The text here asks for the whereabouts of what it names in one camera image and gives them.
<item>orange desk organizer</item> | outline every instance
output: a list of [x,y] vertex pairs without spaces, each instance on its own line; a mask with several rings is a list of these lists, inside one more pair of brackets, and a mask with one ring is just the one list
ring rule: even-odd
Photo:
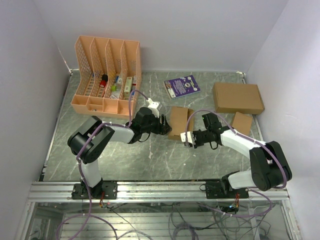
[[[79,114],[103,117],[129,118],[128,100],[124,100],[127,77],[136,75],[136,87],[141,86],[140,42],[112,38],[79,36],[75,43],[79,64],[80,84],[71,105]],[[110,98],[111,86],[116,74],[122,72],[122,88],[118,99]],[[100,87],[102,75],[108,75],[106,87]],[[131,112],[134,113],[138,100],[135,92],[131,98]]]

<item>book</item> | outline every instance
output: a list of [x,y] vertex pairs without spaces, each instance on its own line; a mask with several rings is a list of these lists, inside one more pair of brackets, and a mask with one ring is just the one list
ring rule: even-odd
[[200,92],[193,75],[164,81],[164,87],[171,99]]

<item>marble surface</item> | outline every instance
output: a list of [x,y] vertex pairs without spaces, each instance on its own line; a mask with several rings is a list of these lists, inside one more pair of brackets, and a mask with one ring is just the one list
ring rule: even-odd
[[[169,99],[163,87],[164,80],[190,74],[194,76],[201,92]],[[58,128],[46,162],[44,181],[78,181],[80,178],[76,158],[67,145],[69,136],[88,119],[88,115],[77,114],[70,104],[79,82],[80,74],[75,71],[70,78]],[[238,73],[144,72],[141,90],[152,100],[162,103],[161,113],[167,115],[170,123],[171,106],[214,110],[212,87],[215,82],[241,83],[241,78]],[[139,96],[136,110],[144,104],[145,99]],[[233,114],[223,116],[230,123]],[[108,122],[126,122],[124,119],[102,119]],[[194,129],[205,129],[201,113],[195,116]],[[259,139],[255,122],[252,123],[250,136]],[[143,143],[109,142],[99,157],[99,169],[104,180],[195,180],[220,178],[230,172],[246,171],[250,169],[250,162],[228,147],[220,146],[217,150],[212,150],[206,144],[197,149],[187,148],[179,141],[169,140],[167,136],[151,134]]]

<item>metal extrusion frame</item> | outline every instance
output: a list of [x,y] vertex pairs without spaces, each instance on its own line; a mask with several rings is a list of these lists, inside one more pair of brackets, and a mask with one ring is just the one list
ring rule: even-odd
[[[71,193],[78,182],[34,182],[31,186],[25,210],[20,221],[16,240],[24,240],[31,223],[37,203],[89,203],[89,200],[73,200]],[[207,199],[206,193],[200,190],[205,181],[118,181],[117,199],[106,200],[109,203],[168,203],[168,202],[227,202],[230,199]],[[282,214],[287,231],[292,240],[302,240],[300,229],[295,218],[290,198],[286,189],[272,189],[261,192],[273,201],[281,202]],[[242,202],[265,201],[254,192]]]

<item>cardboard box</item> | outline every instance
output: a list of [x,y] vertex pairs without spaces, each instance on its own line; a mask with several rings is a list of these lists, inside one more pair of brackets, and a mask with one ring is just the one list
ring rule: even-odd
[[[194,111],[187,107],[171,107],[170,126],[172,131],[168,134],[168,139],[181,141],[180,134],[186,131],[187,120]],[[194,118],[190,120],[188,131],[194,130]]]
[[216,82],[213,99],[217,113],[260,114],[265,109],[256,84]]
[[240,112],[236,112],[233,116],[231,126],[235,128],[238,132],[249,136],[252,121],[252,116],[247,116]]

